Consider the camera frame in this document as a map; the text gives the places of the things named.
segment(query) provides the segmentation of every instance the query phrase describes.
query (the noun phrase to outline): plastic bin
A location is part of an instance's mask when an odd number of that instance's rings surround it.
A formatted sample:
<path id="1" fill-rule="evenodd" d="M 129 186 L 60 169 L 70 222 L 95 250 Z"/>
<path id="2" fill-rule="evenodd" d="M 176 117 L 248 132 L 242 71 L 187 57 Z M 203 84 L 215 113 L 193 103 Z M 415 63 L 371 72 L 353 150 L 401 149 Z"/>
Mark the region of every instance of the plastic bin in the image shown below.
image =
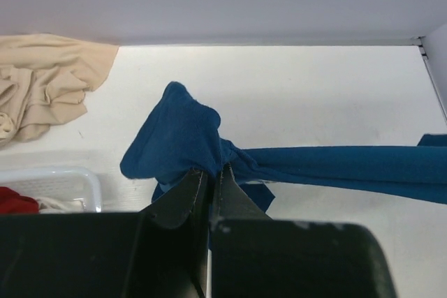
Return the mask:
<path id="1" fill-rule="evenodd" d="M 62 201 L 80 200 L 85 212 L 101 212 L 98 177 L 83 167 L 39 167 L 0 171 L 0 186 L 20 195 L 50 197 Z"/>

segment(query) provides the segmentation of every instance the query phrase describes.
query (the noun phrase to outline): basket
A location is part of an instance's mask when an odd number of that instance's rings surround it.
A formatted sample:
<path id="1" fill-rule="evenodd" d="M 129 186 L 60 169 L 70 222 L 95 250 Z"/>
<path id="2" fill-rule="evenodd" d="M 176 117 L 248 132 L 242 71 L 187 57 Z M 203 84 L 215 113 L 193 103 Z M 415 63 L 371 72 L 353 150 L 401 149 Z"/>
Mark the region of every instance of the basket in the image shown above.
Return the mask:
<path id="1" fill-rule="evenodd" d="M 98 177 L 83 167 L 39 167 L 0 171 L 0 186 L 27 197 L 80 200 L 85 212 L 101 212 Z"/>

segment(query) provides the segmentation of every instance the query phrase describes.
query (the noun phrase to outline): table surface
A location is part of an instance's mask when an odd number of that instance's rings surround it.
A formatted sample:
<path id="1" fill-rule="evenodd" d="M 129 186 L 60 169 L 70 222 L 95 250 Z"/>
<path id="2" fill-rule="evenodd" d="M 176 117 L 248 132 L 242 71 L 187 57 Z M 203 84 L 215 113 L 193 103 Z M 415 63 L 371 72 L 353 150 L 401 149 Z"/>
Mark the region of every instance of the table surface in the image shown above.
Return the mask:
<path id="1" fill-rule="evenodd" d="M 221 115 L 242 148 L 416 145 L 447 133 L 417 47 L 121 47 L 109 78 L 87 94 L 88 113 L 41 139 L 0 151 L 2 169 L 80 165 L 98 174 L 105 211 L 150 203 L 154 180 L 128 180 L 119 162 L 172 80 Z M 368 227 L 386 252 L 401 297 L 447 290 L 447 207 L 322 186 L 270 184 L 273 218 Z"/>

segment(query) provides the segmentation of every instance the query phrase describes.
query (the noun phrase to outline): red cloth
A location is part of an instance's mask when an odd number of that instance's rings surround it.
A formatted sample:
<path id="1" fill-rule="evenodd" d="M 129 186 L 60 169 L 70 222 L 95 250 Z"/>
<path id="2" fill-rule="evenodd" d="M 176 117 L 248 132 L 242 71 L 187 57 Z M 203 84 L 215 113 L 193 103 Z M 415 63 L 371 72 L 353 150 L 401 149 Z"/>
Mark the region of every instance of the red cloth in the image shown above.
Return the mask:
<path id="1" fill-rule="evenodd" d="M 0 186 L 0 214 L 5 213 L 39 213 L 39 205 L 33 198 Z"/>

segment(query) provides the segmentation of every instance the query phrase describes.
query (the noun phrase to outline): beige fabric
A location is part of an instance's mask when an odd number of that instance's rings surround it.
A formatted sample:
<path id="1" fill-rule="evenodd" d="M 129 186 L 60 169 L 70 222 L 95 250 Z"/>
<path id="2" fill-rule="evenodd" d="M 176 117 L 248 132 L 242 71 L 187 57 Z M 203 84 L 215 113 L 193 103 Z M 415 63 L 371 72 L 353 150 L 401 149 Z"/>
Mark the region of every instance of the beige fabric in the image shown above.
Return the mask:
<path id="1" fill-rule="evenodd" d="M 0 36 L 0 147 L 83 115 L 118 47 L 49 34 Z"/>

